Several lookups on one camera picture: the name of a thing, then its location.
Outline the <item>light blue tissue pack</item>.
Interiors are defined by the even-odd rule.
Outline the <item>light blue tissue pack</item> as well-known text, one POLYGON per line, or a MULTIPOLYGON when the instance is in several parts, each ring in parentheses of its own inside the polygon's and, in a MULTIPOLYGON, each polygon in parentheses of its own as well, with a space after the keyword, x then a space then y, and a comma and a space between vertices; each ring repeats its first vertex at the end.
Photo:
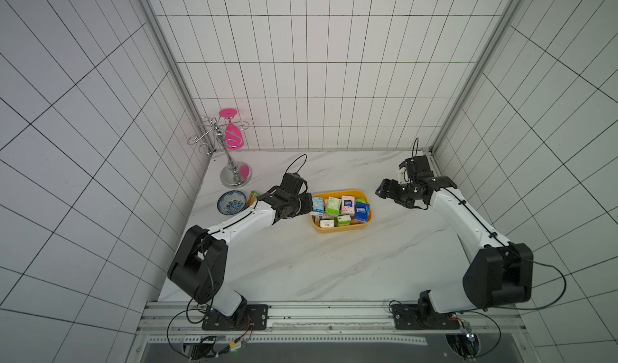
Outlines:
POLYGON ((318 196, 312 197, 312 216, 325 216, 324 199, 318 196))

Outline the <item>yellow plastic storage box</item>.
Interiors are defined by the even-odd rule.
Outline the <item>yellow plastic storage box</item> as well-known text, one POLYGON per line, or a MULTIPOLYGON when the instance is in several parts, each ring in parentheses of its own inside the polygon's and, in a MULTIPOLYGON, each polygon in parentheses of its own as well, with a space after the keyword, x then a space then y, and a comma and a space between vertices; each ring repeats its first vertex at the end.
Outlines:
POLYGON ((314 210, 312 227, 321 234, 334 234, 366 228, 373 219, 370 201, 360 190, 322 192, 313 195, 314 208, 322 202, 321 211, 314 210))

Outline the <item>pink tissue pack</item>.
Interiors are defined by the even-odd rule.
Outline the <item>pink tissue pack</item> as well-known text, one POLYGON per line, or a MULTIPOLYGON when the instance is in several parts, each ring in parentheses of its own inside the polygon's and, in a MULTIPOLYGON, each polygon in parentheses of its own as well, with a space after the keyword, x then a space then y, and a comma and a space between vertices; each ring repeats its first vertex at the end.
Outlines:
POLYGON ((355 214, 355 202, 356 199, 353 196, 341 197, 341 214, 347 214, 353 216, 355 214))

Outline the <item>dark blue tissue pack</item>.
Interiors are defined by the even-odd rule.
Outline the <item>dark blue tissue pack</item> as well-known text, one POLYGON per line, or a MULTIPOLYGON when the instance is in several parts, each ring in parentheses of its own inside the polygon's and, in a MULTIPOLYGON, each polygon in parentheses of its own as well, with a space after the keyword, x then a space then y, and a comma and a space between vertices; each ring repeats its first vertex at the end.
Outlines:
POLYGON ((355 203, 354 220, 360 223, 367 223, 370 220, 370 206, 367 203, 355 203))

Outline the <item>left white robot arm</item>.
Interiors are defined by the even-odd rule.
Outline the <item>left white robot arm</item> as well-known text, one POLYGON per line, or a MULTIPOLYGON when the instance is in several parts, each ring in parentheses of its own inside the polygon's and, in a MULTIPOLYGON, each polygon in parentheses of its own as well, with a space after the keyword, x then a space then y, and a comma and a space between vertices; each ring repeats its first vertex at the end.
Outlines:
POLYGON ((247 317, 247 300, 225 283, 231 246, 281 220, 311 211, 307 181, 287 172, 280 185, 228 221, 207 229, 191 227, 172 258, 167 278, 197 304, 207 304, 228 323, 241 327, 247 317))

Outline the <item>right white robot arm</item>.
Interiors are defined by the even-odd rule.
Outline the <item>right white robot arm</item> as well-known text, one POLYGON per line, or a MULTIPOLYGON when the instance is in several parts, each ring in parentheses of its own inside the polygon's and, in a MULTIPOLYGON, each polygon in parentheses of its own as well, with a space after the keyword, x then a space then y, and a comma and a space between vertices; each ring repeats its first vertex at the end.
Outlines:
POLYGON ((468 258, 469 266, 458 281, 420 294, 415 316, 422 326, 457 311, 484 310, 530 300, 532 250, 499 234, 464 199, 450 178, 430 176, 407 184, 383 179, 376 195, 408 209, 416 208, 415 202, 421 200, 436 210, 454 229, 468 258))

